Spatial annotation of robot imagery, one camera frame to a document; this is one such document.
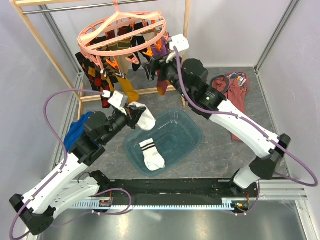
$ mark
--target white sock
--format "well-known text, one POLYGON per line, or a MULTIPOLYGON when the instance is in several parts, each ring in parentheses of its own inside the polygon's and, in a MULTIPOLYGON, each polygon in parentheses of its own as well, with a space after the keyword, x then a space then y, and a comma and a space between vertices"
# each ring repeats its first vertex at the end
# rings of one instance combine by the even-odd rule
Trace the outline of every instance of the white sock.
POLYGON ((129 105, 135 107, 146 107, 146 110, 142 113, 137 125, 144 131, 150 131, 154 128, 154 126, 156 125, 156 119, 146 105, 136 101, 130 103, 129 105))
POLYGON ((144 155, 144 163, 150 171, 163 169, 166 166, 152 138, 140 142, 140 147, 144 155))

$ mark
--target orange clothespin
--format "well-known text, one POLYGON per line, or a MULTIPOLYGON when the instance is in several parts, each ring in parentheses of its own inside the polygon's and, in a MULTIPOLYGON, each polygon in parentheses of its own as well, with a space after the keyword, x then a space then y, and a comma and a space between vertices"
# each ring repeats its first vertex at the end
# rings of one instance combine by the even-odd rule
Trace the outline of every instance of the orange clothespin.
POLYGON ((139 64, 140 63, 138 58, 136 57, 136 55, 134 53, 132 53, 132 56, 126 57, 125 59, 127 59, 130 63, 133 63, 133 64, 139 64))
POLYGON ((147 47, 147 51, 146 52, 142 52, 142 53, 147 55, 147 56, 149 56, 149 57, 152 57, 154 55, 150 46, 147 47))
POLYGON ((113 62, 111 62, 109 59, 107 59, 106 62, 114 69, 119 69, 119 64, 115 56, 113 56, 113 62))
POLYGON ((154 44, 155 48, 159 53, 161 53, 161 48, 162 48, 162 41, 161 38, 154 44))

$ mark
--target blue cloth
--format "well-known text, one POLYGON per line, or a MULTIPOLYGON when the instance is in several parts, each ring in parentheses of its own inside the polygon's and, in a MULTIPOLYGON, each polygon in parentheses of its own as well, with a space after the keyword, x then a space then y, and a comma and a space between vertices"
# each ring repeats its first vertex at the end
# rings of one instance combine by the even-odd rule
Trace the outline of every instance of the blue cloth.
POLYGON ((69 152, 70 148, 76 143, 76 141, 81 137, 82 133, 85 130, 85 123, 88 121, 88 118, 92 114, 92 111, 87 112, 82 115, 79 121, 71 123, 70 130, 64 138, 64 145, 69 152))

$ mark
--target pink clothes hanger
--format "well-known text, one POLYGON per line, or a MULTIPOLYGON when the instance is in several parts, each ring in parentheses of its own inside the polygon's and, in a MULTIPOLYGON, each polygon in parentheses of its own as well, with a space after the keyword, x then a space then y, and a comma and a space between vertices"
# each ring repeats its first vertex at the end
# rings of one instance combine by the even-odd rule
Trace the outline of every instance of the pink clothes hanger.
POLYGON ((160 11, 156 12, 148 12, 148 11, 136 11, 136 12, 120 12, 117 0, 113 0, 115 6, 115 13, 112 16, 103 18, 88 27, 86 27, 79 34, 77 40, 79 46, 81 48, 82 54, 92 60, 94 63, 100 63, 101 57, 111 57, 111 56, 121 56, 127 54, 133 54, 143 49, 147 49, 149 46, 155 44, 158 40, 160 40, 166 33, 166 20, 162 16, 160 11), (132 31, 130 33, 126 33, 124 35, 97 43, 97 44, 89 44, 92 40, 97 38, 100 34, 107 33, 116 29, 119 29, 123 26, 129 26, 138 21, 142 21, 143 28, 132 31), (129 39, 133 36, 145 33, 147 31, 156 29, 161 27, 160 33, 155 36, 153 39, 145 42, 144 44, 130 47, 128 49, 117 50, 117 51, 100 51, 102 47, 113 45, 119 41, 129 39))

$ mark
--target metal rod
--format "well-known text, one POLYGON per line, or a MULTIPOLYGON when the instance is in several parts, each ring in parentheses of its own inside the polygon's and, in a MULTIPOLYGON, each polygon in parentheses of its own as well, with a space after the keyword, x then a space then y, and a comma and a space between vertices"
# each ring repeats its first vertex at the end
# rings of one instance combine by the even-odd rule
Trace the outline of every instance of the metal rod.
MULTIPOLYGON (((47 7, 47 5, 39 5, 38 8, 40 10, 48 10, 49 9, 47 7)), ((53 18, 52 14, 49 12, 43 13, 43 17, 46 20, 46 22, 48 23, 53 35, 55 36, 55 39, 57 40, 57 42, 59 43, 59 45, 61 46, 61 48, 65 52, 70 64, 72 65, 73 69, 75 70, 75 72, 78 74, 81 73, 82 70, 78 66, 75 58, 73 57, 73 54, 72 54, 64 36, 63 36, 63 34, 61 33, 55 19, 53 18)))
MULTIPOLYGON (((146 2, 154 2, 154 1, 160 1, 160 0, 128 0, 128 1, 120 1, 118 2, 118 5, 137 4, 137 3, 146 3, 146 2)), ((46 9, 46 10, 25 11, 23 12, 23 15, 64 12, 64 11, 81 10, 81 9, 93 9, 93 8, 109 7, 113 5, 114 5, 113 3, 102 3, 102 4, 94 4, 94 5, 86 5, 86 6, 71 6, 71 7, 46 9)))
POLYGON ((300 0, 291 0, 288 7, 286 8, 284 14, 282 15, 282 18, 279 22, 279 24, 276 26, 268 44, 266 45, 260 59, 258 60, 256 66, 254 67, 256 70, 259 70, 261 66, 264 64, 267 56, 269 55, 270 51, 274 47, 276 41, 278 40, 280 34, 284 30, 289 18, 295 11, 296 7, 298 6, 300 0))

